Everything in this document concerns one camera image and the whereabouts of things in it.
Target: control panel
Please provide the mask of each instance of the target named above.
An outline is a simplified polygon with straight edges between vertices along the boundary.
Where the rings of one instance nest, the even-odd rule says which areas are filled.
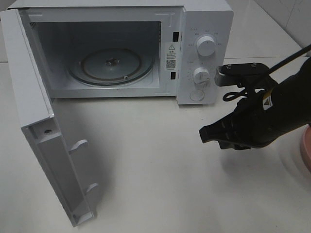
[[[223,64],[233,12],[187,12],[182,39],[178,104],[214,103],[215,74]]]

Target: open microwave door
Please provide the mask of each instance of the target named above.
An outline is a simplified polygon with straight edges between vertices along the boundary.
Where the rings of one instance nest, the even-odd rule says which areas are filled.
[[[81,140],[72,147],[65,143],[42,81],[44,64],[38,51],[31,48],[31,38],[25,31],[24,25],[30,24],[27,16],[15,9],[1,12],[0,16],[21,129],[76,226],[94,217],[86,192],[96,184],[81,187],[71,158],[87,141]]]

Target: warning label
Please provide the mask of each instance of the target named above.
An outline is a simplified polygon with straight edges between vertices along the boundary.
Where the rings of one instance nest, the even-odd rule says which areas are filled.
[[[165,44],[165,69],[177,71],[180,53],[180,42],[168,42]]]
[[[271,93],[272,93],[272,90],[268,91],[268,92],[263,96],[262,106],[263,106],[263,109],[264,109],[265,111],[273,106],[272,98],[271,98]]]

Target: cable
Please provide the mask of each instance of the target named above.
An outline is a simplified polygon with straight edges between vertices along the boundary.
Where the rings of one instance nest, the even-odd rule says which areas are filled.
[[[225,94],[223,97],[223,101],[226,101],[226,102],[232,101],[241,96],[247,97],[247,90],[254,88],[263,78],[272,74],[273,72],[280,69],[281,67],[287,65],[289,62],[293,61],[297,57],[300,57],[306,52],[309,52],[310,50],[311,50],[311,44],[299,50],[298,52],[294,53],[293,55],[289,56],[288,58],[284,59],[283,61],[277,63],[275,66],[271,67],[268,71],[264,72],[258,78],[256,78],[255,81],[248,88],[245,88],[240,92],[229,92]]]

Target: power knob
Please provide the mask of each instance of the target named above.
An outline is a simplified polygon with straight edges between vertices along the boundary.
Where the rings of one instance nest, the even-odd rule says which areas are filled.
[[[208,57],[215,52],[215,40],[210,35],[204,35],[196,42],[196,48],[201,56]]]
[[[200,67],[193,72],[193,81],[198,85],[205,85],[209,82],[210,74],[206,68]]]

